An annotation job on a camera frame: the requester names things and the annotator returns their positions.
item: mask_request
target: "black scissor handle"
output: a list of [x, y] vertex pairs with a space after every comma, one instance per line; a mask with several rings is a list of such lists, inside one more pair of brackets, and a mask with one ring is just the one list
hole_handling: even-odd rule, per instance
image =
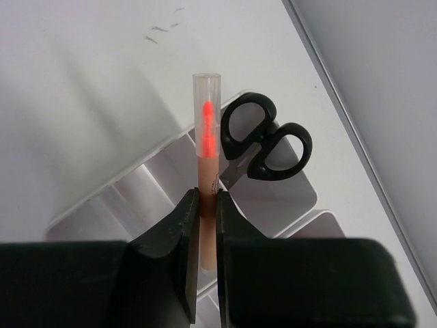
[[[286, 135], [293, 135], [302, 142], [302, 158], [295, 166], [289, 169], [275, 170], [268, 168], [266, 165], [267, 156]], [[247, 176], [256, 180], [278, 181], [291, 178], [303, 170], [313, 151], [313, 141], [309, 132], [303, 126], [297, 123], [286, 123], [268, 137], [267, 140], [262, 142], [261, 147], [261, 150], [253, 157], [247, 167]]]
[[[238, 141], [231, 136], [229, 120], [231, 119], [232, 113], [239, 106], [247, 103], [255, 103], [261, 106], [265, 116], [261, 123], [259, 123], [246, 138], [244, 138], [242, 141]], [[275, 118], [276, 107], [274, 106], [274, 103], [263, 94], [248, 92], [247, 94], [243, 94], [241, 97], [231, 102], [227, 106], [221, 118], [220, 139], [226, 159], [229, 161], [237, 159], [238, 157], [242, 156], [254, 142], [260, 143], [266, 134], [268, 127], [272, 124]]]

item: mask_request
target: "beige label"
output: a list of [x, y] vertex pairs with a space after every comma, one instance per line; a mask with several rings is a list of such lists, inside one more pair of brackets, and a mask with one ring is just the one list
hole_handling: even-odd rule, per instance
[[216, 262], [216, 195], [219, 191], [219, 157], [197, 157], [200, 194], [200, 264], [214, 270]]

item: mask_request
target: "scissors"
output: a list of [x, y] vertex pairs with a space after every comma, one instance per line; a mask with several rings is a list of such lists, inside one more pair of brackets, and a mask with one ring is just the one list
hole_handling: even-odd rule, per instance
[[[229, 121], [232, 113], [247, 103], [259, 105], [264, 111], [264, 119], [243, 140], [238, 141], [231, 136]], [[313, 149], [310, 134], [297, 123], [286, 123], [270, 133], [276, 114], [277, 110], [271, 99], [254, 92], [243, 94], [227, 106], [221, 118], [221, 145], [229, 167], [220, 175], [220, 179], [228, 190], [244, 174], [256, 180], [285, 180], [302, 171], [308, 163]], [[286, 135], [293, 135], [302, 142], [302, 158], [289, 169], [270, 169], [266, 165], [266, 158]]]

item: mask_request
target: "clear plastic tube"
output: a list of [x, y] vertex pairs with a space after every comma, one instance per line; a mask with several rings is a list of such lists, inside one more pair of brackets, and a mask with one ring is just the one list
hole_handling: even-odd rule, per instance
[[200, 194], [200, 263], [214, 270], [216, 262], [216, 195], [219, 190], [219, 74], [193, 75], [197, 172]]
[[220, 153], [219, 74], [194, 74], [194, 123], [196, 154], [214, 157]]

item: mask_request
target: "white surface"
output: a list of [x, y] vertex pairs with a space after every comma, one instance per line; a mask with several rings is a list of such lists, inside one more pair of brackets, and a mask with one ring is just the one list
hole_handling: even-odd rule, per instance
[[0, 27], [2, 241], [40, 240], [53, 217], [188, 128], [192, 73], [219, 72], [223, 99], [259, 90], [280, 124], [309, 130], [319, 206], [394, 255], [421, 327], [437, 326], [280, 1], [9, 0]]
[[292, 225], [279, 238], [343, 238], [345, 237], [334, 213], [329, 210], [312, 210]]
[[437, 1], [297, 1], [437, 297]]
[[215, 288], [208, 296], [197, 302], [196, 312], [196, 324], [191, 325], [191, 328], [221, 327], [217, 288]]

